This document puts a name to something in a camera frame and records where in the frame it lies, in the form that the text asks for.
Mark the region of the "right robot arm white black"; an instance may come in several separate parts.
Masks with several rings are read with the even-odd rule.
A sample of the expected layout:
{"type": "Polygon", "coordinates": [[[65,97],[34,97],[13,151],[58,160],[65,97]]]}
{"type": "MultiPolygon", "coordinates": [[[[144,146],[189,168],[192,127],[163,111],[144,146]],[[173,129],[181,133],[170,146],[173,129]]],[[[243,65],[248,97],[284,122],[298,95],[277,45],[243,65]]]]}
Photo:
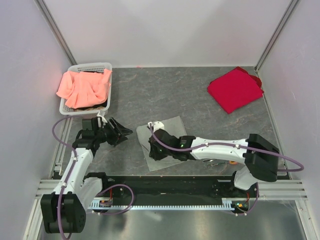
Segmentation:
{"type": "Polygon", "coordinates": [[[179,161],[223,160],[243,165],[234,174],[229,191],[242,196],[258,181],[274,183],[278,175],[279,149],[258,134],[238,140],[210,140],[196,136],[175,137],[157,129],[148,140],[149,156],[160,161],[173,157],[179,161]]]}

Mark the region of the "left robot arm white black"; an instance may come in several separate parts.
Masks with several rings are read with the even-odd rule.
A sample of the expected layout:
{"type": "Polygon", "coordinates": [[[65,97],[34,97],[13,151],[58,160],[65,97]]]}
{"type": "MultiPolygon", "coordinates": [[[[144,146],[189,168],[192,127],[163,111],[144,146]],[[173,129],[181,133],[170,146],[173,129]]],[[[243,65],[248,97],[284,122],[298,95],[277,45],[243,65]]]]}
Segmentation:
{"type": "Polygon", "coordinates": [[[103,143],[117,146],[126,141],[132,130],[114,118],[102,116],[82,120],[82,129],[72,144],[66,144],[72,154],[59,183],[51,193],[43,194],[40,207],[45,232],[60,234],[63,240],[81,233],[86,211],[96,196],[106,196],[112,187],[104,172],[87,173],[89,165],[103,143]]]}

